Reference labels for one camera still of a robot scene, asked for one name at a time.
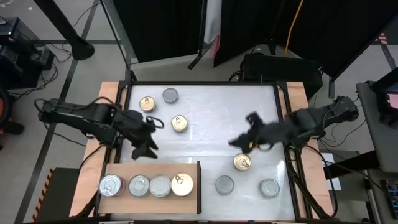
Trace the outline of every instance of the wooden tray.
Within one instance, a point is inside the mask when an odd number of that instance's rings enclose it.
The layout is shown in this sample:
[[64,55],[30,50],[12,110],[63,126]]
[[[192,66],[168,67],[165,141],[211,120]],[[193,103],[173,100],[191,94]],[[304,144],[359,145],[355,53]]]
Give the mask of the wooden tray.
[[[171,192],[165,198],[157,198],[150,192],[142,197],[130,194],[130,180],[138,174],[149,179],[157,174],[165,174],[172,179],[178,173],[186,173],[192,177],[193,190],[186,197],[176,196]],[[116,174],[126,180],[126,190],[119,197],[101,197],[100,214],[134,213],[134,214],[165,214],[165,213],[201,213],[201,174],[200,163],[197,164],[108,164],[106,174]]]

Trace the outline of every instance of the metal lid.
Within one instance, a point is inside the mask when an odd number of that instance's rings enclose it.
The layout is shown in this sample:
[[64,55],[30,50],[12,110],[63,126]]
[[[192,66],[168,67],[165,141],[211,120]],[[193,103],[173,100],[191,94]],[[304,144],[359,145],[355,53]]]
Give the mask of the metal lid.
[[145,96],[139,102],[139,107],[145,112],[152,112],[155,110],[155,100],[150,96]]
[[129,184],[129,191],[133,196],[142,197],[149,190],[149,179],[144,175],[136,175]]
[[274,179],[265,179],[260,183],[260,192],[266,198],[274,198],[279,195],[279,184]]
[[183,132],[188,127],[188,120],[182,115],[177,115],[172,119],[172,127],[176,132]]
[[222,175],[216,181],[216,190],[222,195],[228,195],[234,190],[234,181],[227,175]]
[[163,91],[163,99],[166,103],[175,103],[178,100],[178,92],[173,88]]
[[99,192],[106,197],[115,196],[121,188],[121,180],[114,174],[104,176],[99,183]]
[[172,190],[175,195],[187,196],[193,189],[193,180],[188,174],[177,174],[172,180]]
[[240,171],[248,170],[251,167],[251,159],[246,154],[238,154],[234,158],[234,165]]
[[170,179],[163,174],[154,176],[150,180],[149,190],[156,197],[166,197],[171,190]]

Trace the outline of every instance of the white paper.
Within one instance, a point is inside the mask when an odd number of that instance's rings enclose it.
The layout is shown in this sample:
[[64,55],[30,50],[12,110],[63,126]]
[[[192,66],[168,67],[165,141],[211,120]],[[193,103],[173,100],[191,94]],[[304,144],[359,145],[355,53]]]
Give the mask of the white paper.
[[[323,157],[325,158],[326,161],[328,162],[335,162],[333,159],[333,154],[332,153],[322,153]],[[335,187],[335,190],[341,190],[341,185],[340,181],[337,178],[333,178],[331,181],[333,181],[333,186]],[[328,183],[328,189],[331,190],[331,185],[330,185],[330,180],[326,180]]]

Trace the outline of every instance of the table leg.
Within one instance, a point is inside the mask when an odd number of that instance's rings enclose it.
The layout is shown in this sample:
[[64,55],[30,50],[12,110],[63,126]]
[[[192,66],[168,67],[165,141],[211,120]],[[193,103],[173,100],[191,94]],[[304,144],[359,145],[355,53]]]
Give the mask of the table leg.
[[[351,159],[337,162],[335,164],[346,167],[346,168],[354,170],[354,171],[361,171],[361,170],[372,169],[372,168],[375,169],[375,168],[379,168],[379,166],[380,166],[375,150],[361,154],[356,157],[352,157]],[[332,179],[335,177],[339,177],[339,176],[351,173],[350,171],[348,171],[346,169],[342,169],[335,164],[328,166],[329,170],[330,170],[330,176],[328,175],[328,172],[326,171],[327,168],[326,167],[323,168],[323,171],[325,172],[326,179]]]

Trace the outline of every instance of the black pole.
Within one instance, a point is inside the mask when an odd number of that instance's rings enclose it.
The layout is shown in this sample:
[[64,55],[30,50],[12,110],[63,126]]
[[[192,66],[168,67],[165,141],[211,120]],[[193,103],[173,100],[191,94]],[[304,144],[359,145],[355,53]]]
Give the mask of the black pole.
[[54,0],[34,0],[34,2],[69,42],[72,47],[72,56],[75,60],[86,60],[94,54],[94,47],[76,33],[76,30]]

